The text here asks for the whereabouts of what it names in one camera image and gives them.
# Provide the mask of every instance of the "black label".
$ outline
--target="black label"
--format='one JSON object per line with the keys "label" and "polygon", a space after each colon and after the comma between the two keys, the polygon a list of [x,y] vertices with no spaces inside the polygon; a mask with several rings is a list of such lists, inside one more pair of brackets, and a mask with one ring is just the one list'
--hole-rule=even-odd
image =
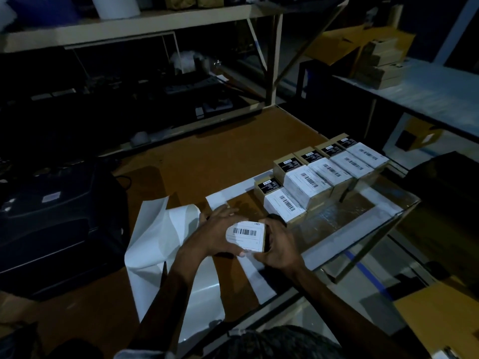
{"label": "black label", "polygon": [[292,169],[296,169],[301,166],[301,163],[296,159],[296,157],[292,157],[289,160],[280,162],[279,167],[283,169],[284,172],[291,171]]}
{"label": "black label", "polygon": [[355,145],[357,144],[358,142],[356,140],[353,140],[352,138],[349,138],[349,137],[345,137],[343,139],[340,139],[338,141],[338,143],[344,147],[344,148],[348,148],[349,146],[352,146],[352,145]]}
{"label": "black label", "polygon": [[273,190],[278,189],[279,187],[281,187],[281,185],[279,184],[278,180],[276,180],[276,178],[271,178],[268,181],[258,184],[258,187],[261,189],[263,194],[267,194]]}
{"label": "black label", "polygon": [[337,144],[332,144],[326,146],[325,148],[322,148],[321,151],[325,152],[328,156],[331,157],[339,154],[340,152],[343,152],[344,150],[340,148]]}
{"label": "black label", "polygon": [[313,161],[322,159],[324,156],[321,155],[318,151],[311,151],[311,152],[308,152],[307,154],[301,155],[301,157],[310,164]]}

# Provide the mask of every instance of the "forearm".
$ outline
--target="forearm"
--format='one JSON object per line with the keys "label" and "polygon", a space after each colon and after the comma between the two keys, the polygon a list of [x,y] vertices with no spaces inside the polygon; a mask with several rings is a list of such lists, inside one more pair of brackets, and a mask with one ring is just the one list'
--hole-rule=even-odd
{"label": "forearm", "polygon": [[362,356],[373,359],[413,358],[381,329],[333,294],[306,267],[286,271],[285,274],[313,305],[352,358]]}
{"label": "forearm", "polygon": [[165,283],[129,345],[131,349],[175,351],[183,316],[201,259],[180,250]]}

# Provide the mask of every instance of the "hand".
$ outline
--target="hand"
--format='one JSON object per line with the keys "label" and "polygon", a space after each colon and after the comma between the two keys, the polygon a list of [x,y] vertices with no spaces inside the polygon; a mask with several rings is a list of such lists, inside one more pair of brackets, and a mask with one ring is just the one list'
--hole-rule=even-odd
{"label": "hand", "polygon": [[271,249],[265,253],[254,253],[254,258],[267,266],[280,269],[286,276],[303,268],[304,260],[296,249],[291,232],[276,219],[266,218],[260,222],[265,223],[271,231],[269,235]]}
{"label": "hand", "polygon": [[200,226],[185,241],[182,250],[193,250],[201,260],[220,252],[232,253],[243,257],[245,252],[236,244],[226,241],[226,229],[233,224],[248,220],[240,215],[235,215],[238,209],[221,205],[216,208],[209,219],[204,214],[200,215]]}

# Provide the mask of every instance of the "person's left hand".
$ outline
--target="person's left hand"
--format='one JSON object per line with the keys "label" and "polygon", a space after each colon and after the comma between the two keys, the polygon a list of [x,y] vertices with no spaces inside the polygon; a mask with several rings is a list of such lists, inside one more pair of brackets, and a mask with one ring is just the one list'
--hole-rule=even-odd
{"label": "person's left hand", "polygon": [[209,218],[201,213],[200,226],[185,241],[181,249],[192,250],[201,259],[220,252],[243,257],[245,252],[241,247],[226,241],[226,229],[235,223],[248,220],[241,215],[235,215],[237,211],[238,209],[229,208],[225,204],[216,208]]}

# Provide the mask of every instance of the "person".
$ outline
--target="person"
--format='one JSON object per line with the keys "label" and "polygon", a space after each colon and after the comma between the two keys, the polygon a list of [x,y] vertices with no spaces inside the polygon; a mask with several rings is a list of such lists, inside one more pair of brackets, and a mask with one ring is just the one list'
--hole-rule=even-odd
{"label": "person", "polygon": [[[201,261],[221,252],[245,255],[239,246],[226,241],[226,229],[247,220],[236,212],[237,209],[222,205],[208,219],[200,216],[198,229],[179,249],[134,339],[115,359],[174,358],[181,322]],[[292,234],[280,221],[266,218],[263,223],[269,232],[270,250],[254,253],[255,259],[278,269],[291,280],[341,346],[301,327],[279,326],[262,333],[246,332],[232,337],[212,354],[213,358],[415,358],[333,294],[306,268]]]}

